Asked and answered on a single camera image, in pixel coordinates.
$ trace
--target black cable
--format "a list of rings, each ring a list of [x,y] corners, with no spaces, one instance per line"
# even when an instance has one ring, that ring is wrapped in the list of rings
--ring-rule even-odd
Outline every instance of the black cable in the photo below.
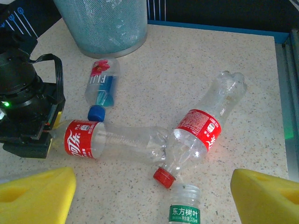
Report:
[[[40,56],[38,59],[29,60],[29,63],[37,63],[42,61],[51,61],[54,60],[55,64],[55,74],[56,74],[56,85],[57,85],[57,104],[61,103],[64,99],[64,76],[63,76],[63,70],[62,70],[62,62],[59,57],[53,55],[53,54],[46,54]]]

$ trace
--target crushed plastic bottle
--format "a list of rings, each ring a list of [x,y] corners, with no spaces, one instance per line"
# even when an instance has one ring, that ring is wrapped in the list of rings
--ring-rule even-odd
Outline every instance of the crushed plastic bottle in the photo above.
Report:
[[[185,166],[197,164],[215,143],[228,115],[246,90],[243,74],[222,72],[169,136],[167,158],[154,178],[169,188]]]
[[[52,130],[52,146],[68,155],[114,157],[146,164],[165,160],[167,130],[120,127],[97,121],[67,120]]]

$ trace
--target coca-cola label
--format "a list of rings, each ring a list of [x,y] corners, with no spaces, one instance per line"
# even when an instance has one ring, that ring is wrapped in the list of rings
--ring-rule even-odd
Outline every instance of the coca-cola label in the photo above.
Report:
[[[69,155],[93,158],[91,140],[98,122],[74,120],[64,135],[64,149]]]
[[[211,115],[200,110],[190,110],[179,123],[179,129],[186,130],[199,138],[210,150],[221,132],[219,122]]]

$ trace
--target white countertop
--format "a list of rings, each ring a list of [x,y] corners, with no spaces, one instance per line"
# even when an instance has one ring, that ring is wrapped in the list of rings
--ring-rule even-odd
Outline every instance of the white countertop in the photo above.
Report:
[[[171,130],[220,71],[243,73],[248,85],[245,97],[206,158],[182,174],[185,183],[201,190],[202,224],[239,224],[230,192],[234,169],[287,178],[274,38],[148,27],[145,44],[118,59],[122,76],[106,122]],[[86,119],[84,91],[96,59],[80,53],[63,20],[38,41],[31,59],[53,53],[63,62],[66,104],[62,119]],[[43,81],[55,82],[54,63],[38,63],[35,68]],[[0,150],[0,176],[63,166],[74,168],[77,176],[67,224],[168,223],[169,192],[152,178],[157,166],[61,156],[54,150],[45,160],[24,159]]]

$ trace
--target water bottle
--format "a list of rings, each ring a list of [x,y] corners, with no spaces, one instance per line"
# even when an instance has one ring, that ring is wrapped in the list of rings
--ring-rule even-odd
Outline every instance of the water bottle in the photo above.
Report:
[[[95,62],[85,91],[88,104],[113,106],[119,75],[120,65],[115,58],[102,58]]]
[[[52,146],[68,155],[114,157],[146,164],[163,162],[167,130],[121,127],[96,121],[67,120],[51,131]]]
[[[200,224],[199,188],[177,183],[171,188],[168,221],[170,224]]]
[[[228,115],[246,90],[243,74],[222,72],[169,136],[166,160],[154,178],[169,188],[179,171],[197,164],[215,143]]]

